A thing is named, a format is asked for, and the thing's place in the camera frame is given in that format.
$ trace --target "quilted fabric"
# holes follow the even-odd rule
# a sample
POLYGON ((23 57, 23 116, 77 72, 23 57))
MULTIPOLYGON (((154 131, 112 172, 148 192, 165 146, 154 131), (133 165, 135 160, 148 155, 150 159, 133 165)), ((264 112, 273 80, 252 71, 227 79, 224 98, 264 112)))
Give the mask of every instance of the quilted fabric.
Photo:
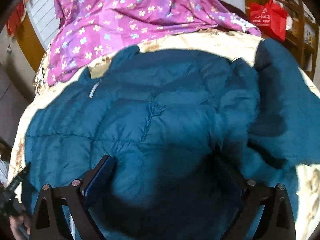
POLYGON ((84 71, 36 113, 23 202, 32 211, 43 184, 67 185, 109 154, 115 173, 91 210, 107 239, 220 239, 239 198, 222 187, 214 157, 223 155, 246 178, 287 185, 296 216, 295 165, 320 159, 319 99, 296 66, 273 40, 260 43, 255 68, 203 51, 129 47, 100 80, 84 71))

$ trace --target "silver bolt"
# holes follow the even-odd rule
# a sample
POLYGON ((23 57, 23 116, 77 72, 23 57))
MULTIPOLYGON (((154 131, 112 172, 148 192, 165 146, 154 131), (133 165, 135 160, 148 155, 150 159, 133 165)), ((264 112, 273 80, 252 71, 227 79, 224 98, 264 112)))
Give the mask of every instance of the silver bolt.
POLYGON ((74 187, 78 186, 79 184, 80 184, 79 179, 75 179, 75 180, 73 180, 73 181, 71 182, 71 185, 74 186, 74 187))
POLYGON ((284 189, 285 189, 285 186, 284 186, 282 183, 279 183, 279 184, 278 184, 278 188, 281 189, 281 190, 284 190, 284 189))
POLYGON ((255 186, 255 185, 256 185, 256 182, 255 182, 253 179, 248 179, 248 180, 247 180, 247 184, 248 184, 249 186, 255 186))
POLYGON ((47 190, 47 189, 49 189, 49 185, 48 184, 43 185, 42 190, 47 190))

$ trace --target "cream bed sheet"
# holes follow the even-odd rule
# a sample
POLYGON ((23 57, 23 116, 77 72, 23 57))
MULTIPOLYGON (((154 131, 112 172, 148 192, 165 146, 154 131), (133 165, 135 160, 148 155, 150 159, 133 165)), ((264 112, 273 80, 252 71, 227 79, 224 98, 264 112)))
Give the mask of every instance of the cream bed sheet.
MULTIPOLYGON (((147 41, 138 44, 140 52, 151 52, 163 49, 190 49, 203 50, 210 53, 235 60, 243 58, 250 66, 254 64, 254 57, 257 46, 262 40, 260 37, 252 36, 240 32, 222 32, 209 29, 197 33, 186 33, 176 36, 165 36, 164 38, 147 41)), ((50 47, 43 57, 39 71, 35 78, 36 97, 23 113, 15 143, 12 149, 11 161, 9 166, 8 181, 25 167, 24 141, 25 133, 28 129, 32 117, 38 109, 47 107, 62 91, 71 83, 78 80, 82 71, 88 67, 91 78, 102 76, 109 68, 110 62, 116 53, 102 56, 95 59, 89 65, 80 68, 72 79, 66 83, 57 83, 53 87, 45 84, 48 69, 48 56, 50 47)), ((320 98, 320 92, 302 71, 301 75, 310 91, 320 98)), ((319 196, 320 196, 320 164, 312 166, 298 165, 296 167, 299 178, 299 210, 296 220, 297 240, 305 240, 311 235, 320 221, 319 196)), ((21 199, 21 185, 16 190, 17 196, 21 199)))

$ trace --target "red bag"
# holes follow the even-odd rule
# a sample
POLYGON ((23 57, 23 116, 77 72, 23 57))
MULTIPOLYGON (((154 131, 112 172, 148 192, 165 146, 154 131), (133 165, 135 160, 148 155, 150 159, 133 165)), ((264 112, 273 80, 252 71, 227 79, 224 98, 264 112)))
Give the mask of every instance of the red bag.
POLYGON ((250 8, 250 22, 252 24, 269 37, 284 41, 288 15, 285 9, 273 3, 273 0, 269 0, 265 6, 251 3, 250 8))

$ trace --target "purple floral cloth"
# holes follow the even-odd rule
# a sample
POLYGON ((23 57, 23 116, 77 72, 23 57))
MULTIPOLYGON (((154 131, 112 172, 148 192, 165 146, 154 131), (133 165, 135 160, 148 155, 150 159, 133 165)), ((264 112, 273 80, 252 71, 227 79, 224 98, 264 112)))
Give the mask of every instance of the purple floral cloth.
POLYGON ((47 82, 66 82, 95 58, 166 34, 222 26, 261 35, 218 0, 54 0, 60 28, 47 82))

